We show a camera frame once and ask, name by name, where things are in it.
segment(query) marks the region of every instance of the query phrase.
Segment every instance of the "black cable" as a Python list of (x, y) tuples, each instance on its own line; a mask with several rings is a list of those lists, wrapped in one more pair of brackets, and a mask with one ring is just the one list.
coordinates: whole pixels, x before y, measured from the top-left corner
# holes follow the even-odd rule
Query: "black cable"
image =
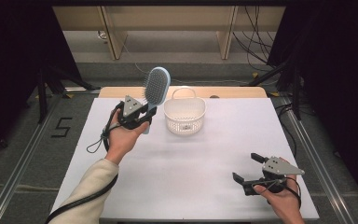
[(269, 34), (269, 32), (267, 32), (267, 35), (269, 36), (269, 38), (271, 39), (271, 41), (274, 42), (274, 39), (273, 39), (272, 36)]
[(315, 113), (309, 113), (309, 112), (305, 112), (304, 110), (299, 110), (301, 113), (303, 114), (306, 114), (306, 115), (310, 115), (310, 116), (313, 116), (313, 117), (316, 117), (316, 114)]
[(268, 45), (268, 44), (265, 44), (265, 43), (260, 43), (260, 42), (257, 42), (257, 41), (255, 41), (255, 40), (251, 39), (251, 37), (249, 37), (244, 31), (242, 31), (242, 34), (243, 34), (249, 41), (252, 41), (252, 42), (255, 43), (255, 44), (261, 44), (261, 45), (263, 45), (263, 46), (272, 48), (271, 45)]
[(298, 182), (296, 180), (294, 180), (292, 177), (285, 177), (286, 179), (291, 179), (293, 181), (295, 181), (295, 183), (297, 184), (298, 187), (298, 193), (295, 192), (294, 190), (292, 190), (291, 188), (287, 187), (286, 185), (283, 185), (283, 187), (287, 190), (289, 190), (293, 195), (296, 196), (296, 198), (298, 199), (298, 208), (301, 208), (301, 187), (299, 186)]
[[(121, 107), (121, 105), (122, 105), (122, 103), (116, 105), (115, 109), (111, 112), (109, 120), (107, 121), (107, 123), (106, 123), (106, 125), (105, 125), (105, 127), (103, 129), (103, 133), (101, 134), (100, 140), (98, 142), (96, 142), (96, 143), (94, 143), (94, 144), (92, 144), (92, 145), (87, 147), (87, 151), (89, 153), (96, 152), (98, 150), (98, 148), (100, 147), (101, 142), (103, 142), (105, 144), (106, 151), (109, 149), (109, 143), (107, 142), (109, 134), (113, 129), (119, 127), (119, 126), (115, 126), (115, 127), (111, 128), (110, 125), (111, 125), (113, 116), (116, 114), (117, 110)], [(94, 151), (89, 151), (90, 147), (92, 147), (92, 146), (94, 146), (94, 145), (96, 145), (98, 143), (99, 143), (99, 145), (98, 145), (97, 149), (95, 149)], [(77, 206), (79, 206), (79, 205), (81, 205), (83, 203), (88, 203), (88, 202), (90, 202), (90, 201), (92, 201), (92, 200), (94, 200), (94, 199), (96, 199), (98, 197), (101, 197), (102, 195), (104, 195), (108, 190), (110, 190), (116, 184), (117, 177), (118, 177), (118, 175), (116, 175), (115, 178), (107, 186), (105, 186), (103, 189), (91, 194), (90, 196), (87, 196), (85, 198), (79, 199), (79, 200), (74, 201), (72, 203), (68, 203), (68, 204), (58, 208), (53, 213), (51, 213), (50, 216), (48, 216), (45, 224), (49, 223), (56, 216), (66, 212), (66, 211), (68, 211), (68, 210), (70, 210), (70, 209), (72, 209), (74, 207), (77, 207)]]
[[(253, 36), (256, 34), (257, 37), (258, 37), (259, 42), (264, 44), (263, 40), (260, 37), (260, 34), (258, 33), (258, 14), (259, 14), (259, 11), (260, 11), (260, 7), (255, 7), (255, 23), (253, 23), (253, 20), (252, 20), (250, 14), (248, 12), (247, 7), (245, 7), (245, 11), (246, 11), (246, 14), (248, 16), (249, 21), (252, 24), (253, 29), (254, 29), (254, 31), (252, 33), (252, 39), (253, 39)], [(261, 48), (261, 51), (263, 52), (264, 57), (267, 59), (268, 57), (266, 56), (262, 45), (260, 45), (260, 48)]]
[(280, 57), (280, 60), (281, 61), (284, 61), (283, 59), (283, 56), (284, 56), (284, 53), (289, 50), (289, 47), (294, 45), (298, 39), (298, 37), (300, 36), (300, 33), (298, 33), (295, 37), (293, 37), (292, 40), (289, 41), (289, 43), (287, 43), (287, 45), (283, 48), (282, 52), (281, 52), (281, 57)]
[(288, 105), (281, 105), (276, 107), (276, 109), (278, 108), (282, 108), (280, 113), (278, 114), (278, 120), (280, 122), (280, 124), (283, 126), (283, 128), (286, 130), (286, 132), (289, 134), (289, 136), (292, 138), (293, 141), (293, 156), (296, 157), (297, 155), (297, 143), (296, 143), (296, 139), (293, 137), (293, 135), (289, 132), (289, 129), (286, 127), (286, 125), (282, 122), (281, 120), (281, 116), (286, 113), (287, 111), (292, 109), (292, 104), (288, 104)]
[(237, 38), (237, 36), (235, 35), (235, 33), (232, 33), (232, 34), (234, 34), (234, 37), (237, 39), (237, 42), (238, 42), (238, 43), (240, 44), (240, 46), (247, 52), (247, 54), (246, 54), (246, 59), (247, 59), (247, 61), (248, 61), (248, 64), (249, 64), (252, 68), (254, 68), (255, 70), (262, 71), (262, 72), (269, 72), (269, 70), (256, 68), (256, 67), (254, 67), (254, 66), (251, 64), (251, 62), (249, 61), (249, 54), (251, 54), (252, 56), (254, 56), (255, 58), (257, 58), (257, 60), (259, 60), (259, 61), (262, 62), (262, 63), (267, 64), (267, 62), (264, 61), (262, 58), (258, 57), (258, 56), (257, 56), (254, 52), (252, 52), (250, 49), (248, 49), (248, 48)]
[(261, 61), (262, 63), (267, 63), (267, 61), (265, 61), (264, 59), (260, 58), (259, 56), (257, 56), (253, 51), (251, 51), (248, 47), (245, 46), (245, 44), (243, 44), (239, 38), (237, 38), (237, 35), (235, 33), (232, 33), (234, 35), (234, 37), (237, 39), (238, 43), (240, 44), (240, 46), (249, 54), (251, 54), (252, 56), (254, 56), (255, 58), (257, 58), (259, 61)]
[(118, 175), (115, 176), (115, 178), (107, 185), (105, 186), (103, 189), (91, 194), (90, 196), (87, 196), (85, 198), (79, 199), (77, 201), (74, 201), (72, 203), (68, 203), (60, 208), (58, 208), (57, 210), (55, 210), (53, 213), (50, 214), (50, 216), (48, 216), (48, 219), (46, 220), (45, 224), (48, 224), (53, 218), (59, 216), (60, 214), (78, 207), (79, 205), (83, 204), (83, 203), (88, 203), (94, 199), (97, 199), (99, 197), (101, 197), (102, 195), (104, 195), (107, 191), (109, 191), (117, 182), (117, 178)]

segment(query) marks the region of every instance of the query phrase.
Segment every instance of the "white sleeve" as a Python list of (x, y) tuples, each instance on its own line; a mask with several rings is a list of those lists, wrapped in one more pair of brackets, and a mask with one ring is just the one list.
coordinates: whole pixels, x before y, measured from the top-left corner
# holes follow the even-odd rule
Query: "white sleeve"
[[(95, 162), (83, 175), (80, 183), (74, 189), (69, 198), (61, 204), (61, 206), (87, 197), (100, 189), (103, 189), (115, 178), (117, 174), (118, 165), (112, 163), (111, 161), (102, 159)], [(99, 223), (100, 215), (103, 212), (103, 205), (109, 193), (110, 190), (95, 200), (81, 204), (58, 215), (49, 223)]]

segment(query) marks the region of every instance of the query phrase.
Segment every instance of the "white basket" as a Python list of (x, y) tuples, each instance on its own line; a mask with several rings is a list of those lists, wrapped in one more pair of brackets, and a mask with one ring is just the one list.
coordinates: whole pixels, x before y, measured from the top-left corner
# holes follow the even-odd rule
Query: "white basket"
[[(176, 92), (191, 90), (194, 93), (192, 98), (174, 98)], [(164, 104), (165, 120), (168, 129), (172, 133), (189, 135), (200, 130), (206, 111), (205, 101), (197, 97), (196, 92), (183, 87), (172, 93), (172, 99)]]

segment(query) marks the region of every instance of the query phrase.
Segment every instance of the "cable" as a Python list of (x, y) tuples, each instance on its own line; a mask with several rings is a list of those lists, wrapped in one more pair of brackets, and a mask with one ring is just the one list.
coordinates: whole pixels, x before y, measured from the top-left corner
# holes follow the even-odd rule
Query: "cable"
[(250, 60), (249, 60), (249, 54), (251, 54), (252, 56), (254, 56), (257, 60), (259, 60), (259, 61), (262, 62), (262, 63), (267, 64), (267, 62), (266, 62), (264, 59), (260, 58), (258, 55), (256, 55), (254, 52), (252, 52), (252, 51), (249, 49), (249, 47), (246, 47), (246, 46), (237, 38), (237, 36), (235, 35), (235, 33), (232, 33), (232, 34), (234, 35), (235, 39), (236, 39), (237, 42), (240, 44), (240, 46), (247, 52), (247, 54), (246, 54), (246, 59), (247, 59), (248, 64), (249, 64), (252, 68), (254, 68), (255, 70), (262, 71), (262, 72), (269, 72), (269, 70), (256, 68), (256, 67), (254, 67), (254, 66), (251, 64), (251, 62), (250, 62)]
[(278, 82), (278, 80), (273, 81), (273, 82), (270, 82), (270, 83), (267, 83), (267, 84), (261, 84), (261, 85), (262, 85), (262, 86), (269, 86), (269, 85), (275, 84), (275, 83), (277, 83), (277, 82)]
[(72, 209), (72, 208), (75, 208), (75, 207), (78, 207), (79, 205), (83, 204), (83, 203), (88, 203), (94, 199), (97, 199), (99, 197), (101, 197), (102, 195), (104, 195), (107, 191), (109, 191), (117, 182), (117, 178), (118, 178), (118, 175), (115, 176), (115, 178), (108, 184), (106, 185), (106, 187), (104, 187), (103, 189), (91, 194), (90, 196), (87, 196), (85, 198), (82, 198), (82, 199), (79, 199), (77, 201), (74, 201), (72, 203), (68, 203), (60, 208), (58, 208), (57, 210), (55, 210), (53, 213), (50, 214), (50, 216), (48, 216), (45, 224), (48, 224), (53, 218), (59, 216), (60, 214)]
[(272, 186), (274, 185), (278, 185), (279, 184), (279, 180), (278, 179), (274, 179), (274, 180), (263, 180), (263, 181), (260, 181), (260, 182), (257, 182), (257, 183), (254, 183), (252, 184), (252, 189), (255, 188), (256, 185), (260, 185), (260, 184), (264, 184), (267, 186), (267, 184), (269, 184), (263, 191), (261, 191), (260, 193), (258, 194), (262, 194), (264, 193), (265, 191), (269, 190), (270, 188), (272, 188)]
[(180, 82), (180, 83), (184, 83), (184, 84), (192, 84), (192, 83), (221, 83), (221, 82), (238, 82), (238, 83), (242, 83), (242, 84), (249, 84), (249, 82), (245, 82), (245, 81), (238, 81), (238, 80), (221, 80), (221, 81), (181, 81), (178, 79), (171, 79), (172, 81), (176, 81), (176, 82)]
[[(89, 146), (86, 148), (86, 150), (88, 151), (88, 153), (95, 153), (96, 151), (98, 151), (98, 148), (100, 148), (102, 142), (103, 142), (103, 139), (100, 138), (100, 140), (98, 140), (97, 142), (95, 142), (95, 143), (89, 145)], [(93, 151), (90, 151), (90, 150), (89, 150), (89, 148), (91, 148), (91, 147), (93, 147), (93, 146), (95, 146), (95, 145), (97, 145), (97, 144), (98, 144), (98, 146), (97, 146), (97, 148), (95, 148), (95, 150), (93, 150)]]
[(271, 39), (271, 41), (274, 42), (274, 38), (272, 38), (272, 36), (269, 34), (269, 32), (267, 32), (267, 35), (269, 36), (269, 38)]
[(298, 193), (296, 193), (294, 190), (292, 190), (291, 188), (287, 187), (286, 185), (283, 185), (283, 187), (287, 190), (289, 190), (293, 195), (296, 196), (296, 198), (298, 199), (298, 207), (301, 208), (301, 187), (298, 184), (298, 182), (296, 180), (294, 180), (292, 177), (285, 177), (286, 179), (291, 179), (293, 181), (295, 181), (295, 183), (297, 184), (298, 187)]
[(287, 111), (292, 109), (292, 104), (288, 104), (288, 105), (280, 105), (275, 107), (275, 109), (279, 109), (281, 108), (280, 113), (278, 114), (278, 120), (280, 122), (280, 124), (283, 126), (283, 128), (286, 130), (286, 132), (289, 134), (289, 136), (292, 138), (293, 144), (294, 144), (294, 148), (293, 148), (293, 156), (296, 157), (297, 154), (297, 143), (296, 143), (296, 139), (293, 137), (293, 135), (289, 132), (289, 129), (286, 127), (286, 125), (282, 122), (281, 120), (281, 116), (282, 114), (286, 113)]
[(261, 45), (263, 45), (263, 46), (272, 48), (271, 45), (264, 44), (264, 43), (260, 43), (260, 42), (257, 42), (257, 41), (255, 41), (255, 40), (253, 40), (253, 39), (252, 39), (251, 37), (249, 37), (244, 31), (242, 31), (242, 34), (243, 34), (247, 39), (249, 39), (249, 41), (252, 41), (252, 42), (254, 42), (255, 44), (259, 44), (259, 45), (261, 44)]
[[(132, 54), (130, 53), (130, 51), (127, 49), (127, 47), (126, 47), (126, 45), (124, 44), (124, 43), (122, 43), (123, 44), (123, 48), (124, 48), (124, 50), (126, 50), (127, 51), (127, 53), (129, 53), (129, 55), (133, 58), (133, 59), (135, 59), (133, 56), (132, 56)], [(142, 70), (139, 66), (138, 66), (138, 64), (137, 63), (135, 63), (135, 67), (139, 70), (139, 71), (141, 71), (142, 73), (146, 73), (146, 74), (149, 74), (150, 73), (150, 71), (144, 71), (144, 70)]]
[[(253, 23), (253, 20), (252, 20), (250, 14), (249, 14), (249, 12), (248, 12), (247, 7), (245, 7), (245, 11), (246, 11), (246, 15), (248, 16), (249, 21), (250, 21), (251, 24), (252, 24), (253, 29), (254, 29), (254, 31), (253, 31), (253, 33), (252, 33), (252, 39), (253, 39), (253, 36), (256, 34), (257, 37), (258, 37), (259, 42), (260, 42), (260, 43), (263, 43), (263, 45), (264, 45), (264, 42), (263, 42), (263, 40), (261, 39), (260, 34), (258, 33), (258, 13), (259, 13), (259, 11), (260, 11), (260, 7), (255, 7), (255, 23)], [(266, 54), (265, 54), (265, 52), (264, 52), (264, 50), (263, 50), (262, 45), (260, 45), (260, 49), (261, 49), (261, 51), (263, 52), (264, 57), (267, 59), (268, 57), (266, 56)]]

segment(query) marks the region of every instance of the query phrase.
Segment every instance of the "hand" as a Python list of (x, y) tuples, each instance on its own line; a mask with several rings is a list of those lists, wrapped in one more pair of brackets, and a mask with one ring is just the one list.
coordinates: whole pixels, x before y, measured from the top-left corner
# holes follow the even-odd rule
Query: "hand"
[[(294, 179), (287, 178), (287, 187), (292, 189), (294, 192), (298, 192), (295, 181), (296, 175), (288, 175), (287, 177)], [(260, 185), (254, 186), (254, 190), (268, 200), (275, 214), (280, 217), (285, 224), (304, 223), (304, 219), (299, 211), (298, 199), (289, 190), (284, 189), (279, 193), (272, 193)]]
[[(117, 116), (120, 113), (118, 109), (113, 116), (112, 123), (118, 122)], [(123, 157), (135, 146), (136, 140), (149, 126), (149, 122), (144, 122), (136, 129), (128, 130), (124, 127), (118, 127), (109, 134), (109, 150), (106, 159), (115, 164), (119, 164)]]

